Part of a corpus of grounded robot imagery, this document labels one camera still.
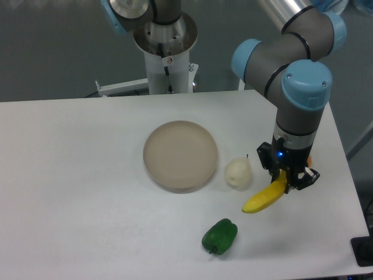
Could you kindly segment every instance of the white table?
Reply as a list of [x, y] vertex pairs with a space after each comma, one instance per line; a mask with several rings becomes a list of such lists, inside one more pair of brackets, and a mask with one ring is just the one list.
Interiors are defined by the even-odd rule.
[[[315, 185], [256, 214], [241, 207], [270, 183], [256, 154], [276, 108], [254, 91], [0, 104], [1, 279], [299, 279], [363, 274], [350, 239], [368, 235], [329, 105], [314, 148]], [[142, 149], [169, 121], [215, 138], [208, 185], [173, 194], [147, 175]], [[249, 153], [250, 188], [224, 182]], [[222, 218], [238, 226], [220, 257], [201, 246]]]

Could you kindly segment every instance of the gray wall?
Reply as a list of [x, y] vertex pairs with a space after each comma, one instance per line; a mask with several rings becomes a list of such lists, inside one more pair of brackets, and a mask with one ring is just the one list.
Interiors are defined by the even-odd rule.
[[[248, 38], [280, 33], [253, 0], [183, 0], [198, 25], [191, 60], [198, 91], [237, 89], [231, 56]], [[322, 60], [333, 73], [332, 110], [344, 148], [373, 120], [373, 17], [349, 5], [343, 49]], [[96, 0], [0, 0], [0, 102], [78, 98], [101, 85], [145, 78], [131, 35], [116, 35]], [[373, 194], [373, 141], [350, 161], [361, 196]]]

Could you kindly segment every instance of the banana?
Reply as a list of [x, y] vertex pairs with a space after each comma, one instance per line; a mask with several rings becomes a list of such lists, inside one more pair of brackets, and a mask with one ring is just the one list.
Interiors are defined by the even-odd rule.
[[243, 213], [257, 213], [275, 203], [285, 192], [286, 172], [281, 171], [280, 176], [264, 190], [253, 195], [242, 207]]

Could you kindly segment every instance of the silver metal cylinder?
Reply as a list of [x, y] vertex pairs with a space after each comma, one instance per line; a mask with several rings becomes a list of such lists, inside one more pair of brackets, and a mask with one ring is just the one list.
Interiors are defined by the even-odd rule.
[[159, 43], [162, 43], [164, 55], [177, 55], [190, 49], [197, 40], [197, 26], [186, 13], [174, 23], [160, 25], [149, 22], [133, 31], [138, 47], [147, 53], [160, 55]]
[[298, 12], [312, 6], [310, 0], [258, 0], [279, 30]]
[[137, 19], [146, 12], [149, 0], [110, 0], [110, 5], [120, 16]]
[[316, 137], [316, 131], [309, 135], [304, 136], [296, 136], [286, 133], [281, 128], [279, 128], [278, 124], [275, 124], [275, 129], [273, 130], [273, 136], [275, 140], [280, 139], [281, 137], [285, 139], [284, 147], [293, 149], [293, 150], [300, 150], [305, 149], [311, 146], [314, 143]]

